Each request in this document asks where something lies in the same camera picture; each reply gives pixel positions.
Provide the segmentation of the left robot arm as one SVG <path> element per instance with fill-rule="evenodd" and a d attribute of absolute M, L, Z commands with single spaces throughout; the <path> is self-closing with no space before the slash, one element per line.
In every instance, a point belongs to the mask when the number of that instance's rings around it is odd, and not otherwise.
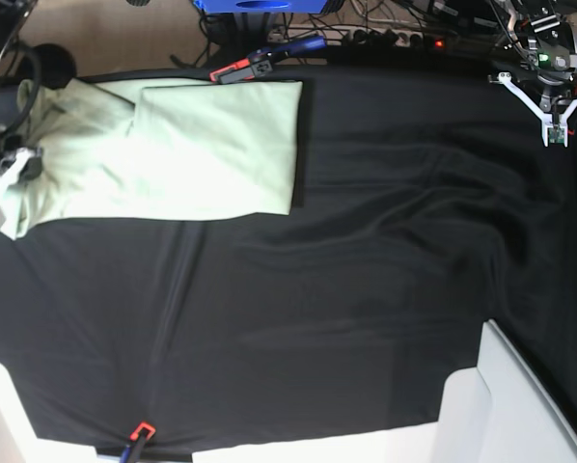
<path fill-rule="evenodd" d="M 505 87 L 536 116 L 544 146 L 567 147 L 577 110 L 577 28 L 553 1 L 489 5 L 519 62 L 497 63 L 488 81 Z"/>

